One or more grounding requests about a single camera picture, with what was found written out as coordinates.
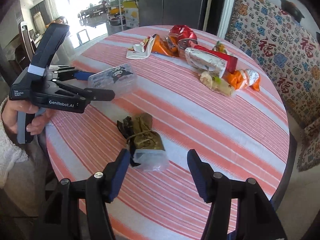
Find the left hand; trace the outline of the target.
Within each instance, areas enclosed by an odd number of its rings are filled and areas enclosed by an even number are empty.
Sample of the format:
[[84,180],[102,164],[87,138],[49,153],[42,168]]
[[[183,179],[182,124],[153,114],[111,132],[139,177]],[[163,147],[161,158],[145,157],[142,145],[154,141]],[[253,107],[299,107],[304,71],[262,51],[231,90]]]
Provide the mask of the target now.
[[41,134],[55,114],[55,111],[45,109],[42,114],[35,116],[38,111],[39,107],[29,101],[7,100],[1,113],[3,126],[7,135],[19,134],[22,131],[22,127],[30,135]]

